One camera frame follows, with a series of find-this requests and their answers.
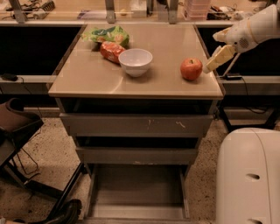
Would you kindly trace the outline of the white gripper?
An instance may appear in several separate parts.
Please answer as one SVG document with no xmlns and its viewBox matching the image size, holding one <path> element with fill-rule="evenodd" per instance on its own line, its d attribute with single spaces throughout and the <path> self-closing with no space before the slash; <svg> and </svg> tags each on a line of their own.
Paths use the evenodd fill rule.
<svg viewBox="0 0 280 224">
<path fill-rule="evenodd" d="M 213 35 L 213 39 L 228 45 L 218 46 L 215 49 L 212 56 L 204 64 L 203 72 L 208 74 L 225 64 L 235 56 L 235 51 L 245 53 L 254 49 L 258 45 L 254 34 L 255 24 L 255 20 L 246 18 L 231 27 L 217 31 Z"/>
</svg>

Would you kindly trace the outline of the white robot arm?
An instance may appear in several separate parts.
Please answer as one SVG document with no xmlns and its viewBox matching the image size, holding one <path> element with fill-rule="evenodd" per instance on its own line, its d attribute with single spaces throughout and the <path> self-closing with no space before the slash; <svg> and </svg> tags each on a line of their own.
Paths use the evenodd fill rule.
<svg viewBox="0 0 280 224">
<path fill-rule="evenodd" d="M 223 42 L 204 73 L 269 39 L 279 39 L 279 3 L 218 31 Z M 215 224 L 280 224 L 280 131 L 242 128 L 223 140 L 217 162 Z"/>
</svg>

